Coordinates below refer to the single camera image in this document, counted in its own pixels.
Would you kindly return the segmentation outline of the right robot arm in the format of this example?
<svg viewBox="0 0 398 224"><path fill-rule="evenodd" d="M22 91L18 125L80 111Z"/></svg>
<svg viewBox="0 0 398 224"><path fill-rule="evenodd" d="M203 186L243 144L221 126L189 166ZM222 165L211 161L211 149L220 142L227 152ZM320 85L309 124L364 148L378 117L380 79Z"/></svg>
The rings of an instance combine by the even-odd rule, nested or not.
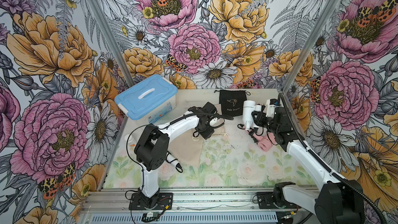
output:
<svg viewBox="0 0 398 224"><path fill-rule="evenodd" d="M254 124L265 128L285 152L298 161L315 182L318 193L310 193L293 182L277 183L273 203L283 208L293 204L315 215L322 224L365 222L362 187L344 178L326 164L297 131L287 109L279 105L256 105Z"/></svg>

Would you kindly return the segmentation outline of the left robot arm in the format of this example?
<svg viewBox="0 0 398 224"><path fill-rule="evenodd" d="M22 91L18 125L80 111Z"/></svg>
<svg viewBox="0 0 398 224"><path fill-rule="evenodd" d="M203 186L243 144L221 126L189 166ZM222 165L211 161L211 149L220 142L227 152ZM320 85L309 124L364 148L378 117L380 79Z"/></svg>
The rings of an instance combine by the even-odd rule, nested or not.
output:
<svg viewBox="0 0 398 224"><path fill-rule="evenodd" d="M134 153L142 167L143 183L134 195L133 202L146 209L153 209L160 200L158 184L159 168L164 162L181 168L177 159L169 152L169 144L189 130L209 139L215 130L215 123L221 119L216 107L207 102L203 107L191 107L182 116L162 125L145 125L138 139Z"/></svg>

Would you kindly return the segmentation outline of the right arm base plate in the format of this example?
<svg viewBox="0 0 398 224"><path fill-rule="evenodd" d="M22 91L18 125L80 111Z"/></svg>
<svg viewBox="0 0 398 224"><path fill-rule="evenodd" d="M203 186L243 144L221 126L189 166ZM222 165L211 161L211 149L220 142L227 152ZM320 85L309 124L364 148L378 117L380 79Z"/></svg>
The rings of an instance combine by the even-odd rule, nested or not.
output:
<svg viewBox="0 0 398 224"><path fill-rule="evenodd" d="M285 200L277 200L272 192L257 192L254 196L254 202L258 204L259 209L298 209L296 204Z"/></svg>

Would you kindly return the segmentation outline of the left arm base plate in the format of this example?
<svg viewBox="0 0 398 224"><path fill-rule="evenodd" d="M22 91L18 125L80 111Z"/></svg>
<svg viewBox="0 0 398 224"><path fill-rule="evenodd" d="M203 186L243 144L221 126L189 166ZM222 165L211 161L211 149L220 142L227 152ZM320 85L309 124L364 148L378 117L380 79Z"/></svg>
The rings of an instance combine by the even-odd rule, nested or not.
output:
<svg viewBox="0 0 398 224"><path fill-rule="evenodd" d="M171 192L156 193L151 198L144 196L143 193L133 193L130 199L129 210L170 210L173 204L174 194Z"/></svg>

